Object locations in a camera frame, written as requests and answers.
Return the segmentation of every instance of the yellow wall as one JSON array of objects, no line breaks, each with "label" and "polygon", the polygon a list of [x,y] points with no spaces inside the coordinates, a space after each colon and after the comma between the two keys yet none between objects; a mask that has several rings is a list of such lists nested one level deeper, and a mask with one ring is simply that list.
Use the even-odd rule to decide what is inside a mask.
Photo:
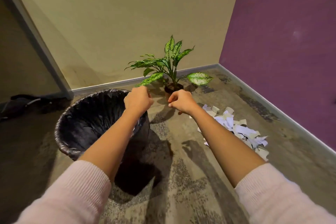
[{"label": "yellow wall", "polygon": [[72,89],[142,76],[171,34],[195,50],[178,69],[218,63],[235,0],[22,0]]},{"label": "yellow wall", "polygon": [[46,95],[59,91],[25,33],[0,0],[0,103],[17,94]]}]

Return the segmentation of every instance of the sleeve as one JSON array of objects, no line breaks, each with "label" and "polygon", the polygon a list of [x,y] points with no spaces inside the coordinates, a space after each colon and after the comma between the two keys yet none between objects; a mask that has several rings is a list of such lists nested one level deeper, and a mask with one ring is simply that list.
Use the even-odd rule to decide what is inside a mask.
[{"label": "sleeve", "polygon": [[107,175],[90,162],[74,162],[20,215],[23,223],[97,223],[111,190]]},{"label": "sleeve", "polygon": [[251,224],[336,223],[333,215],[314,204],[297,184],[269,163],[251,171],[235,190]]}]

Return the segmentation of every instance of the ribbed cuff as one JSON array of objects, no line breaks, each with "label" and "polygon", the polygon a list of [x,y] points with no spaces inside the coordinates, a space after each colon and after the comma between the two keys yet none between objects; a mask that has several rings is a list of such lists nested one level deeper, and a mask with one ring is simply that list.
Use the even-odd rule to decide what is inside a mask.
[{"label": "ribbed cuff", "polygon": [[107,175],[97,166],[78,160],[68,167],[45,194],[56,193],[57,188],[68,190],[87,200],[90,205],[102,209],[111,191],[111,183]]},{"label": "ribbed cuff", "polygon": [[258,208],[260,196],[272,188],[277,188],[283,182],[288,182],[284,175],[266,163],[246,175],[237,184],[235,191],[246,210],[253,213]]}]

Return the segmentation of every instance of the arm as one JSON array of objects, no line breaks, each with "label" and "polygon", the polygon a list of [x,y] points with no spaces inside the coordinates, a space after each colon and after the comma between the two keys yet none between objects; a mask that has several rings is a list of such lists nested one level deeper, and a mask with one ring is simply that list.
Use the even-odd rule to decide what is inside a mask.
[{"label": "arm", "polygon": [[132,130],[153,104],[147,88],[134,88],[126,110],[85,153],[20,215],[17,223],[97,223]]},{"label": "arm", "polygon": [[219,165],[235,187],[251,223],[336,223],[336,218],[314,204],[298,185],[236,138],[208,115],[184,90],[174,92],[169,107],[191,115]]}]

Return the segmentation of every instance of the black bag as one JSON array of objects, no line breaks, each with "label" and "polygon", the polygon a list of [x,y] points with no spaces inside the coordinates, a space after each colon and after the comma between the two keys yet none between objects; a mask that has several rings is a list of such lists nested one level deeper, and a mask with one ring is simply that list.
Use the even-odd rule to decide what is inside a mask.
[{"label": "black bag", "polygon": [[[55,139],[61,152],[77,160],[123,114],[128,90],[108,89],[88,95],[60,116]],[[130,140],[146,140],[149,120],[145,112],[135,125]]]}]

